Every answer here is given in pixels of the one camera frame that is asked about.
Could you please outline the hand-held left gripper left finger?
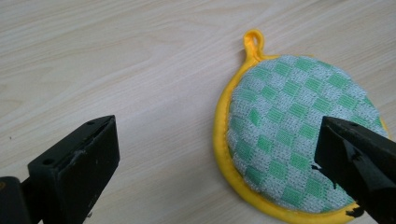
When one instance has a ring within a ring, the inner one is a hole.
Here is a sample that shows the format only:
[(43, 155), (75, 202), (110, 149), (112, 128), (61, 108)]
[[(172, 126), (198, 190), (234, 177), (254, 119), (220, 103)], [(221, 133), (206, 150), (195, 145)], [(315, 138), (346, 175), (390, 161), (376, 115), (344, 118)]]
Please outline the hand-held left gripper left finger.
[(28, 164), (22, 189), (33, 222), (82, 224), (119, 162), (116, 118), (82, 124)]

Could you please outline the round green checkered scrub pad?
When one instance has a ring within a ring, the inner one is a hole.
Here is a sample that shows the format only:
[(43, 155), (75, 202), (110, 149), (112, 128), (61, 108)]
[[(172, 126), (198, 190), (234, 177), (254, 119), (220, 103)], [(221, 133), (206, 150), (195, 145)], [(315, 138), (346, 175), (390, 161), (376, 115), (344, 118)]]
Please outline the round green checkered scrub pad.
[(213, 145), (221, 173), (247, 203), (289, 224), (347, 224), (357, 204), (314, 170), (325, 116), (383, 136), (384, 121), (344, 70), (312, 56), (267, 55), (256, 29), (246, 59), (216, 108)]

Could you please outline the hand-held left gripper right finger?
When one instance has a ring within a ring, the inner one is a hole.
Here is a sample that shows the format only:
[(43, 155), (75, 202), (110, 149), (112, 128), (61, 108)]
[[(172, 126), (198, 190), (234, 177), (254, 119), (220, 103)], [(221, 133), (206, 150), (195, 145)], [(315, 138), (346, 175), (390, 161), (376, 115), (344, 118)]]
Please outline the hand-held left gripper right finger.
[(396, 142), (358, 123), (324, 117), (315, 163), (357, 203), (347, 216), (367, 213), (378, 224), (396, 224)]

